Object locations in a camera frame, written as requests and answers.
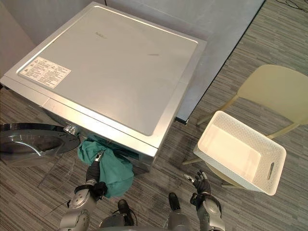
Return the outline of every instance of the warning label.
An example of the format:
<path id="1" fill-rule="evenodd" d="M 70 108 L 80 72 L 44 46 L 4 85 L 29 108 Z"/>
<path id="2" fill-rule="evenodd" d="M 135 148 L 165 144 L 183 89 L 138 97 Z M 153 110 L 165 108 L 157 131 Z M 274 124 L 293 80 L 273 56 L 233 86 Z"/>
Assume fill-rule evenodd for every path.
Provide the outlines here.
<path id="1" fill-rule="evenodd" d="M 20 73 L 45 86 L 55 88 L 70 72 L 71 70 L 65 67 L 37 57 Z"/>

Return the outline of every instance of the gray wall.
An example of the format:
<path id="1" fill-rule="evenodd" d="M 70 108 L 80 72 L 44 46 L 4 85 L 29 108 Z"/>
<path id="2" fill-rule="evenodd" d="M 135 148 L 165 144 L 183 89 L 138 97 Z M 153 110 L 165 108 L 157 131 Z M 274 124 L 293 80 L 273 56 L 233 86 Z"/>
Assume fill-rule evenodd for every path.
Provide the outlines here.
<path id="1" fill-rule="evenodd" d="M 33 48 L 34 43 L 0 1 L 0 77 Z"/>
<path id="2" fill-rule="evenodd" d="M 264 0 L 107 0 L 107 5 L 207 40 L 177 117 L 187 120 Z M 91 0 L 3 0 L 35 44 Z"/>

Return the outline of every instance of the laundry basket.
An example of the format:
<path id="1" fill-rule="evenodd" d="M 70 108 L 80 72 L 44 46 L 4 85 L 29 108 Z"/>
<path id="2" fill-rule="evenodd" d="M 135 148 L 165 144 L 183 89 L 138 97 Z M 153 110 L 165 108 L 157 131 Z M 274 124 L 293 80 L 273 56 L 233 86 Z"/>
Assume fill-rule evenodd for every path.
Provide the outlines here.
<path id="1" fill-rule="evenodd" d="M 217 111 L 194 154 L 222 174 L 253 191 L 276 193 L 285 149 L 239 120 Z"/>

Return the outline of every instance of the green laundry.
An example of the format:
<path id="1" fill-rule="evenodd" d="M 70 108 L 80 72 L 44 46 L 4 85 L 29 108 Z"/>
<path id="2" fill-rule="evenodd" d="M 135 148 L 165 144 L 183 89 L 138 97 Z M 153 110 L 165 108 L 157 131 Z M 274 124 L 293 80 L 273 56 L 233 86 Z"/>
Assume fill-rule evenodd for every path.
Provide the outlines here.
<path id="1" fill-rule="evenodd" d="M 134 173 L 132 164 L 122 156 L 115 156 L 110 148 L 105 147 L 96 136 L 83 141 L 78 147 L 78 157 L 87 165 L 91 165 L 98 151 L 104 154 L 100 161 L 100 181 L 108 187 L 107 198 L 122 196 L 132 185 Z"/>

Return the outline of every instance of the washing machine door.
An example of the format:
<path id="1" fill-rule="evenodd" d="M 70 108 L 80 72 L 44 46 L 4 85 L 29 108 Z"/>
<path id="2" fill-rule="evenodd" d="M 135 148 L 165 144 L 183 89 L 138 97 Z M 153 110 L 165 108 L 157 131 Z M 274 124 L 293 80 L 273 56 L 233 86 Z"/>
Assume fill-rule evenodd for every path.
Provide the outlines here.
<path id="1" fill-rule="evenodd" d="M 0 125 L 0 158 L 12 167 L 45 164 L 80 144 L 78 137 L 49 124 Z"/>

